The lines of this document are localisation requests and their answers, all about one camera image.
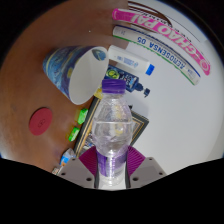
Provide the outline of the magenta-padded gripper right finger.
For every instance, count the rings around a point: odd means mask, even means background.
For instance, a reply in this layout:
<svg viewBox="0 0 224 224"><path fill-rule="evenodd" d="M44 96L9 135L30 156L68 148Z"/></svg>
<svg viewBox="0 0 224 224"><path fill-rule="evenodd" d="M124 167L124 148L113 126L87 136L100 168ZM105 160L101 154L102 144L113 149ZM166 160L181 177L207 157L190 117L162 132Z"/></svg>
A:
<svg viewBox="0 0 224 224"><path fill-rule="evenodd" d="M128 147L125 184L127 189L146 186L166 176L153 157L145 157L132 146Z"/></svg>

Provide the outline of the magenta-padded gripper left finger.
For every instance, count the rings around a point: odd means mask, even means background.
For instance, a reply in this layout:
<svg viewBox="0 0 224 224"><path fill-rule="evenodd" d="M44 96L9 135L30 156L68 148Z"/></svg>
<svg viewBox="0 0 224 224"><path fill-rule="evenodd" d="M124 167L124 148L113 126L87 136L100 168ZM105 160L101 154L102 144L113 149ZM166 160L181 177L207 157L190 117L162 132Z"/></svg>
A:
<svg viewBox="0 0 224 224"><path fill-rule="evenodd" d="M99 174L96 148L91 147L79 158L70 158L59 170L58 176L81 187L97 189Z"/></svg>

